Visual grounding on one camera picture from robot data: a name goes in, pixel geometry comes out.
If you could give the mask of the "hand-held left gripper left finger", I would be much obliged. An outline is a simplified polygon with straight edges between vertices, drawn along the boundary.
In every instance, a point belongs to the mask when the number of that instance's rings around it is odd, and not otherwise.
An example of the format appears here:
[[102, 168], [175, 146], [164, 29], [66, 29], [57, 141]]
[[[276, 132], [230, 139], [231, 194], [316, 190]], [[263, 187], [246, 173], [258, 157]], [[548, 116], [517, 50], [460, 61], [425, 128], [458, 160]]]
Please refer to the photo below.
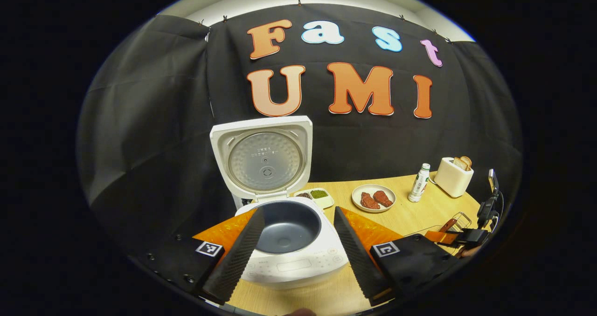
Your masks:
[[128, 256], [178, 295], [223, 305], [241, 280], [264, 223], [262, 208], [226, 218], [220, 210], [198, 208], [172, 231], [130, 247]]

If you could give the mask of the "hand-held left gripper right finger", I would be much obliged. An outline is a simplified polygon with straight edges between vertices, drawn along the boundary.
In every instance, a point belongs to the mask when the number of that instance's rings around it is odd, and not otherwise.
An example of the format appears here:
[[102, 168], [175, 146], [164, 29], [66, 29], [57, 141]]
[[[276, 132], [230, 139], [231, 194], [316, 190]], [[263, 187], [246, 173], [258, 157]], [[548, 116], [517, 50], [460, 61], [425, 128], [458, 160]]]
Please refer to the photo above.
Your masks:
[[412, 297], [459, 263], [421, 234], [403, 237], [343, 207], [335, 208], [334, 227], [372, 307]]

